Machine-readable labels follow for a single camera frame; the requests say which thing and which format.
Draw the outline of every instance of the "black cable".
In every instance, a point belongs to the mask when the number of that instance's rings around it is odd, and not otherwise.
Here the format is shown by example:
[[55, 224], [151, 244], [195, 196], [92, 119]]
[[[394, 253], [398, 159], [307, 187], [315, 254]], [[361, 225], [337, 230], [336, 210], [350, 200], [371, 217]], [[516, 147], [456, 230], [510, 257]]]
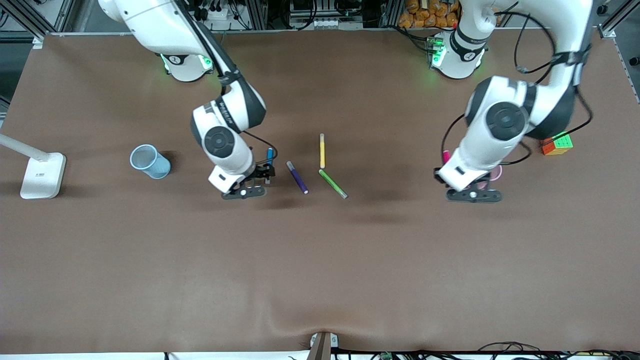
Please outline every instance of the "black cable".
[[333, 8], [335, 9], [335, 11], [337, 11], [340, 15], [342, 16], [357, 16], [362, 14], [362, 3], [360, 3], [360, 9], [356, 10], [354, 12], [349, 12], [348, 10], [342, 10], [338, 7], [338, 3], [340, 2], [340, 0], [335, 0], [333, 2]]
[[531, 156], [531, 154], [533, 154], [533, 151], [531, 151], [531, 148], [527, 144], [525, 144], [523, 142], [520, 142], [520, 146], [525, 148], [525, 150], [527, 151], [527, 154], [523, 158], [520, 158], [520, 159], [515, 160], [515, 161], [507, 161], [507, 162], [504, 162], [504, 163], [500, 163], [500, 165], [502, 165], [502, 166], [514, 165], [514, 164], [517, 164], [517, 163], [521, 163], [521, 162], [525, 161], [526, 159], [529, 159], [529, 156]]
[[593, 120], [593, 110], [591, 109], [591, 107], [589, 106], [587, 101], [582, 96], [582, 93], [580, 92], [580, 88], [578, 86], [575, 87], [575, 95], [578, 97], [578, 100], [580, 101], [580, 103], [581, 103], [582, 107], [584, 108], [584, 110], [587, 111], [587, 114], [589, 115], [588, 119], [585, 122], [581, 123], [580, 125], [576, 126], [575, 128], [567, 131], [564, 134], [555, 135], [553, 138], [551, 138], [551, 140], [547, 140], [546, 142], [543, 142], [541, 146], [548, 145], [548, 144], [560, 139], [563, 136], [572, 134], [572, 133], [582, 129], [583, 127], [589, 125], [589, 123]]
[[[519, 13], [519, 12], [497, 12], [495, 13], [496, 15], [518, 15], [518, 16], [524, 16], [527, 18], [527, 20], [531, 20], [533, 22], [536, 23], [536, 25], [538, 25], [542, 31], [545, 33], [545, 35], [547, 36], [547, 38], [549, 39], [549, 42], [551, 43], [551, 48], [552, 48], [552, 55], [556, 54], [557, 51], [557, 46], [556, 46], [556, 41], [554, 40], [553, 36], [551, 35], [551, 32], [549, 32], [549, 30], [540, 22], [538, 21], [535, 17], [531, 16], [531, 15], [527, 15], [524, 13]], [[551, 72], [551, 66], [547, 68], [547, 71], [545, 71], [545, 73], [542, 75], [542, 77], [540, 77], [537, 81], [536, 84], [540, 84]]]
[[449, 137], [449, 133], [451, 132], [451, 129], [453, 129], [453, 126], [456, 125], [456, 123], [460, 121], [460, 119], [462, 119], [463, 117], [465, 117], [465, 114], [462, 114], [456, 120], [453, 120], [451, 125], [449, 125], [449, 128], [447, 129], [447, 131], [444, 133], [444, 136], [442, 137], [442, 143], [440, 144], [440, 159], [442, 159], [443, 166], [444, 166], [444, 158], [442, 157], [442, 154], [444, 154], [444, 143], [447, 141], [447, 137]]
[[309, 20], [302, 28], [298, 29], [298, 31], [304, 30], [309, 25], [311, 25], [313, 21], [316, 19], [316, 15], [318, 14], [318, 3], [316, 2], [316, 0], [309, 0], [309, 1], [313, 3], [312, 6], [309, 6]]
[[[184, 6], [184, 1], [176, 0], [174, 1], [174, 3], [176, 4], [176, 6], [178, 6], [178, 9], [180, 9], [180, 12], [182, 12], [182, 16], [184, 16], [184, 19], [189, 23], [189, 26], [191, 27], [191, 29], [193, 30], [193, 33], [196, 35], [196, 37], [202, 44], [202, 47], [204, 47], [204, 49], [207, 51], [207, 55], [209, 56], [209, 59], [213, 62], [213, 65], [218, 71], [218, 77], [219, 78], [222, 77], [222, 70], [220, 70], [220, 64], [218, 64], [218, 61], [216, 60], [213, 49], [211, 49], [211, 47], [207, 45], [207, 41], [198, 30], [198, 26], [191, 20], [191, 15], [187, 11], [187, 8]], [[220, 95], [224, 95], [226, 92], [227, 92], [227, 87], [223, 85], [222, 88], [220, 89]]]
[[411, 40], [411, 42], [412, 42], [412, 43], [413, 43], [413, 44], [414, 44], [418, 49], [420, 49], [421, 51], [424, 51], [425, 53], [434, 53], [434, 52], [435, 52], [435, 51], [432, 51], [432, 50], [429, 50], [429, 49], [427, 49], [427, 48], [425, 48], [425, 47], [420, 46], [420, 44], [418, 44], [418, 43], [416, 42], [417, 40], [420, 40], [420, 41], [424, 41], [424, 42], [425, 42], [425, 41], [427, 41], [427, 38], [426, 38], [426, 37], [424, 37], [424, 38], [423, 38], [423, 37], [418, 37], [418, 36], [416, 36], [416, 35], [409, 34], [409, 32], [408, 32], [406, 29], [404, 29], [404, 28], [400, 28], [400, 27], [395, 26], [395, 25], [389, 25], [389, 26], [386, 26], [386, 28], [394, 29], [394, 30], [398, 31], [400, 34], [402, 34], [402, 35], [404, 35], [404, 36], [408, 37], [408, 38], [409, 38], [409, 40]]
[[234, 15], [234, 19], [237, 17], [238, 23], [240, 23], [240, 25], [242, 25], [242, 27], [245, 30], [251, 30], [249, 25], [247, 25], [244, 22], [244, 20], [242, 19], [242, 13], [241, 13], [240, 9], [238, 8], [238, 4], [237, 4], [236, 0], [229, 0], [229, 9], [231, 10], [231, 13]]
[[9, 20], [9, 14], [5, 13], [3, 10], [2, 16], [0, 16], [0, 22], [2, 22], [2, 24], [0, 24], [0, 28], [2, 28], [8, 20]]
[[284, 25], [285, 29], [291, 30], [293, 28], [289, 24], [289, 21], [285, 19], [285, 16], [287, 13], [285, 9], [285, 3], [288, 4], [289, 6], [291, 5], [290, 0], [282, 0], [282, 2], [280, 3], [280, 21], [282, 21], [282, 24]]
[[256, 162], [256, 163], [255, 163], [256, 165], [261, 165], [261, 164], [267, 163], [267, 162], [269, 162], [269, 161], [273, 161], [273, 160], [275, 160], [275, 158], [277, 158], [277, 157], [278, 157], [278, 149], [277, 149], [275, 146], [273, 146], [270, 142], [268, 142], [268, 141], [266, 141], [266, 140], [264, 140], [264, 139], [262, 139], [262, 138], [259, 138], [258, 136], [255, 136], [254, 134], [251, 134], [250, 132], [248, 132], [248, 131], [246, 131], [246, 130], [245, 130], [245, 131], [243, 131], [243, 133], [245, 133], [245, 134], [249, 135], [250, 137], [252, 137], [252, 138], [254, 138], [254, 139], [258, 140], [258, 141], [264, 142], [264, 143], [265, 143], [265, 144], [267, 144], [270, 148], [272, 148], [272, 149], [273, 149], [273, 156], [272, 156], [271, 158], [269, 158], [269, 159], [264, 159], [264, 160], [262, 160], [262, 161], [258, 161], [258, 162]]
[[513, 10], [514, 7], [518, 6], [519, 3], [520, 3], [519, 1], [516, 1], [515, 3], [513, 3], [513, 5], [506, 8], [505, 11], [510, 12], [511, 10]]
[[551, 61], [548, 61], [544, 65], [540, 65], [533, 70], [528, 70], [525, 67], [521, 67], [518, 65], [518, 47], [520, 46], [520, 41], [522, 40], [522, 34], [524, 34], [524, 29], [527, 27], [527, 23], [529, 22], [530, 15], [526, 17], [524, 20], [524, 24], [522, 24], [522, 29], [520, 29], [520, 34], [518, 35], [518, 40], [516, 41], [516, 47], [513, 49], [513, 65], [516, 67], [516, 70], [521, 72], [522, 74], [533, 74], [536, 71], [542, 70], [545, 67], [551, 65]]

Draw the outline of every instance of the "cup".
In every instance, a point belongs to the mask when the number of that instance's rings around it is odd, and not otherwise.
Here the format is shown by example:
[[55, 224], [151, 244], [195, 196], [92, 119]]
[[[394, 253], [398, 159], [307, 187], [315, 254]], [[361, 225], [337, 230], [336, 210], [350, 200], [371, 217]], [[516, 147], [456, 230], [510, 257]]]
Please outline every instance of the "cup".
[[158, 150], [149, 144], [135, 148], [129, 156], [129, 163], [152, 179], [162, 179], [171, 170], [171, 163]]

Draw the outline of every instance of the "rubik's cube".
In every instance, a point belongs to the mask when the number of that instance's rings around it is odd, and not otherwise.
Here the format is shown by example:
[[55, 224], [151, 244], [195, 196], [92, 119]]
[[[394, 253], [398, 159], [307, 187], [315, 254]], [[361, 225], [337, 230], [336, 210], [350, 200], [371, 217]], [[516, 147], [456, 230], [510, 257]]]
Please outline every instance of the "rubik's cube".
[[[551, 139], [553, 138], [542, 140], [540, 143], [545, 143]], [[565, 135], [561, 138], [558, 138], [556, 141], [552, 143], [548, 143], [544, 145], [542, 147], [542, 153], [544, 155], [560, 155], [560, 154], [566, 153], [572, 147], [573, 147], [573, 143], [571, 143], [571, 138], [569, 137], [569, 135]]]

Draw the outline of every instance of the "blue marker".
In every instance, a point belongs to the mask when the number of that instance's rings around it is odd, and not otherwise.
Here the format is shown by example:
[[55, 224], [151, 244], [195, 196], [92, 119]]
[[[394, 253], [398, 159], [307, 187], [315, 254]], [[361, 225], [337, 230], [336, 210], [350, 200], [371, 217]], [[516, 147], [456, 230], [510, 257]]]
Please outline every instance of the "blue marker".
[[[273, 149], [269, 148], [267, 150], [267, 164], [273, 165]], [[265, 184], [271, 184], [271, 178], [264, 180]]]
[[267, 161], [267, 164], [273, 165], [273, 149], [272, 148], [269, 148], [267, 150], [267, 160], [269, 160]]

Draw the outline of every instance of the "purple marker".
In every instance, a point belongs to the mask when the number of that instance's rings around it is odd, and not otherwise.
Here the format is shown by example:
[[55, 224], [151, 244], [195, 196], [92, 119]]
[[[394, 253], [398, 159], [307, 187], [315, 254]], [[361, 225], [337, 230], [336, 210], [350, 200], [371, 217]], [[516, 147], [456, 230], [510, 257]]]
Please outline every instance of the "purple marker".
[[287, 161], [287, 167], [291, 172], [291, 176], [293, 176], [293, 179], [296, 181], [296, 183], [300, 187], [300, 190], [302, 190], [302, 193], [309, 193], [309, 189], [307, 189], [307, 186], [305, 185], [305, 183], [302, 182], [302, 178], [300, 177], [300, 175], [298, 175], [298, 172], [296, 171], [296, 168], [293, 167], [293, 164], [291, 163], [291, 161]]

